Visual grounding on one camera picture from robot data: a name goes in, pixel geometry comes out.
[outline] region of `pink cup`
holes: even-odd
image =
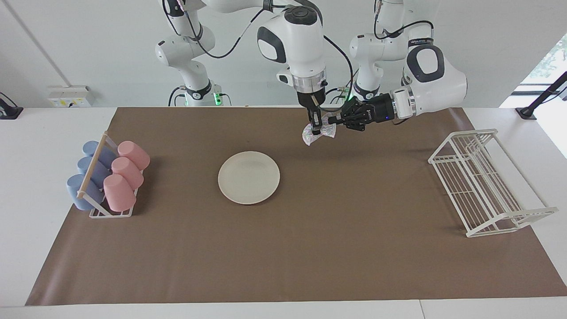
[[[104,194],[108,206],[115,212],[127,211],[136,203],[136,196],[122,175],[112,174],[104,179]]]
[[[119,157],[112,161],[112,172],[122,175],[133,190],[142,186],[142,173],[140,173],[138,167],[126,157]]]
[[[118,154],[128,157],[138,167],[140,171],[146,169],[150,164],[150,156],[132,141],[124,141],[118,145]]]

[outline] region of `table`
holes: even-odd
[[[0,123],[2,136],[14,139],[3,141],[0,154],[3,184],[8,185],[10,196],[0,202],[0,305],[21,306],[41,269],[43,261],[66,216],[69,206],[67,194],[59,185],[74,174],[73,157],[65,156],[80,148],[108,126],[114,108],[93,109],[28,109],[17,121]],[[548,202],[561,210],[567,207],[562,190],[567,189],[567,159],[557,150],[537,122],[521,121],[514,110],[468,109],[467,115],[477,129],[497,128],[500,138],[509,149],[534,186]],[[44,161],[38,161],[42,154]],[[36,200],[27,200],[27,194],[37,192]],[[30,216],[29,212],[43,207],[45,214]],[[567,278],[567,253],[563,242],[567,239],[564,229],[567,216],[557,213],[534,225],[553,264],[565,281]],[[222,317],[301,317],[292,313],[313,317],[341,317],[341,313],[357,317],[437,318],[459,312],[471,317],[482,314],[485,318],[501,318],[496,309],[505,308],[507,315],[515,318],[556,318],[567,313],[567,298],[507,299],[507,300],[435,300],[435,301],[368,301],[336,303],[283,303],[283,304],[184,304],[184,305],[89,305],[48,307],[54,317],[76,316],[78,313],[98,311],[120,317],[151,313],[179,316],[194,313],[195,318],[213,313]],[[43,313],[42,308],[0,308],[1,317],[33,317]]]

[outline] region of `plate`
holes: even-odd
[[[259,152],[242,152],[227,159],[218,172],[218,186],[226,198],[242,205],[268,199],[278,188],[280,169]]]

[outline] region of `dish rack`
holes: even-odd
[[[95,153],[92,156],[91,164],[88,166],[87,173],[84,175],[83,183],[81,184],[81,188],[77,192],[78,199],[84,199],[89,202],[94,208],[91,209],[88,216],[93,219],[107,219],[107,218],[124,218],[132,216],[132,212],[134,211],[134,206],[131,209],[123,212],[114,212],[110,209],[104,208],[101,204],[97,203],[89,194],[87,193],[87,186],[92,177],[92,172],[95,169],[95,164],[99,160],[100,154],[103,148],[107,146],[113,151],[116,155],[118,155],[118,146],[112,139],[108,136],[108,132],[105,131],[100,138],[99,145],[97,146]],[[138,196],[138,188],[134,190],[134,196]]]
[[[495,129],[450,134],[429,158],[467,237],[514,232],[557,212],[549,207],[503,147]],[[486,145],[496,142],[544,208],[524,209],[494,165]]]

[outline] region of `cup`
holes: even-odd
[[[75,206],[77,206],[77,208],[79,210],[90,211],[94,207],[89,202],[87,202],[84,198],[83,199],[77,198],[77,192],[81,188],[81,184],[83,183],[83,179],[84,179],[83,174],[73,175],[71,178],[69,178],[67,180],[67,191],[69,192],[69,195],[71,195],[71,198],[73,199],[73,203],[75,204]],[[104,195],[99,190],[99,188],[94,184],[93,181],[88,181],[88,186],[87,186],[86,192],[97,203],[100,204],[100,203],[103,202]]]
[[[115,212],[127,211],[136,203],[136,196],[130,184],[119,174],[112,174],[104,179],[104,194],[108,206]]]
[[[83,154],[85,156],[93,156],[95,154],[96,148],[99,146],[97,141],[89,141],[83,145]],[[112,161],[114,161],[118,156],[110,150],[106,145],[100,152],[99,162],[101,162],[104,167],[110,169],[112,166]]]
[[[79,162],[77,163],[77,170],[79,171],[79,173],[86,175],[88,166],[91,164],[91,162],[92,156],[81,158],[81,160],[79,160]],[[97,161],[95,163],[95,168],[92,171],[91,181],[93,181],[98,188],[103,188],[104,179],[109,176],[110,171],[108,170],[108,168],[104,167],[101,162]]]
[[[143,175],[138,167],[128,158],[119,157],[112,162],[112,172],[122,175],[132,190],[142,186]]]
[[[150,164],[150,156],[138,144],[124,141],[118,145],[118,154],[129,158],[142,171]]]

